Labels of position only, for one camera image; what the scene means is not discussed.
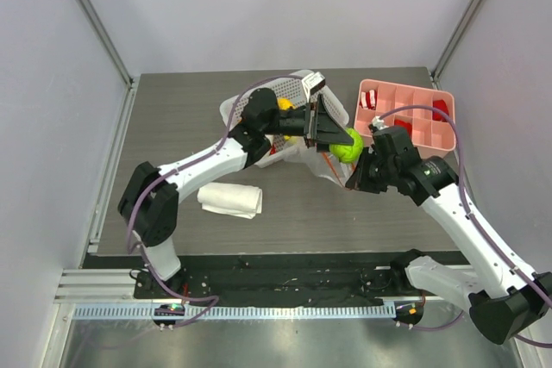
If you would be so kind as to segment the clear zip bag orange seal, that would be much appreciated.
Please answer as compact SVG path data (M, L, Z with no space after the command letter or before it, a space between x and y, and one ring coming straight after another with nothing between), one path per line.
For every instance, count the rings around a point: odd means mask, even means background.
M295 147L284 161L305 165L317 178L325 178L345 188L355 164L342 163L333 153L318 153L316 149Z

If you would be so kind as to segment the green fake fruit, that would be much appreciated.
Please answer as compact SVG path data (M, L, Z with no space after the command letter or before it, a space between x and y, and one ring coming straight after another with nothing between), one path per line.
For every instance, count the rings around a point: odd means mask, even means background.
M337 159L343 164L353 164L361 156L364 148L364 142L361 135L353 128L348 128L347 132L353 139L353 144L331 144L329 151L337 157Z

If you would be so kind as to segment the yellow fake banana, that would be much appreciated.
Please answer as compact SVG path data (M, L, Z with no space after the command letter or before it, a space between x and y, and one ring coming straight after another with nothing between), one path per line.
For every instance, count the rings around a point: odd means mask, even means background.
M295 106L292 104L292 102L285 98L285 97L278 97L277 98L279 108L282 110L288 110L288 109L294 109ZM284 135L284 140L286 143L289 143L290 145L294 145L297 142L297 138L290 135Z

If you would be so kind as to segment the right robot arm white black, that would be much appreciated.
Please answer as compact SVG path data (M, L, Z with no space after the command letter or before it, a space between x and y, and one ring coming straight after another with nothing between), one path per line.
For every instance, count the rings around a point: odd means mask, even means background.
M405 128L375 129L347 188L373 194L394 187L432 217L474 270L466 274L412 249L391 263L401 295L425 290L469 314L480 333L502 345L551 307L551 274L538 273L501 239L442 158L422 159Z

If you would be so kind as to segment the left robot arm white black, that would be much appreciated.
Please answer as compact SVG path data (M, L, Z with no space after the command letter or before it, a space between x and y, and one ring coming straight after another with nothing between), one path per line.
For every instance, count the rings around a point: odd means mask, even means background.
M176 297L184 286L172 236L179 204L191 193L261 160L271 150L271 134L299 137L306 146L323 153L332 145L354 142L329 113L322 97L295 109L281 109L273 90L259 88L249 95L240 117L216 144L202 152L160 167L139 164L118 203L118 213L130 234L137 237L144 261L155 274L154 288L163 297Z

